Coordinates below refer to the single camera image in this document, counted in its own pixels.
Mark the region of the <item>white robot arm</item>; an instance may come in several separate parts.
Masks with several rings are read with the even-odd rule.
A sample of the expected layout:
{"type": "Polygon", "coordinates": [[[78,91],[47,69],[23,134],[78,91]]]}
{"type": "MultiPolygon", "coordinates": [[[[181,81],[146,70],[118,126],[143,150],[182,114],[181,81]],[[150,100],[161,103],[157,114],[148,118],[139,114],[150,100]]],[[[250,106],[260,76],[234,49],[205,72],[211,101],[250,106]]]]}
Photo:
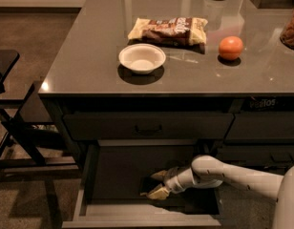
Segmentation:
{"type": "Polygon", "coordinates": [[[202,155],[187,166],[173,167],[151,175],[160,184],[146,194],[166,199],[188,188],[215,188],[223,182],[276,201],[271,229],[294,229],[294,165],[283,175],[243,168],[202,155]]]}

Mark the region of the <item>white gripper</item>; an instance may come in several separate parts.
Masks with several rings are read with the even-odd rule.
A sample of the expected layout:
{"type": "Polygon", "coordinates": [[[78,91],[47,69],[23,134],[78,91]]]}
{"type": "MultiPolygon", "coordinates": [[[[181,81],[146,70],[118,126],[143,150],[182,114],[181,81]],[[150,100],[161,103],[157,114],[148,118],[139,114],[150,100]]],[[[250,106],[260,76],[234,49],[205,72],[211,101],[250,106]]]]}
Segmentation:
{"type": "Polygon", "coordinates": [[[170,193],[178,194],[195,185],[195,179],[190,166],[174,167],[161,170],[151,175],[157,181],[164,181],[147,193],[146,197],[153,200],[164,200],[170,193]]]}

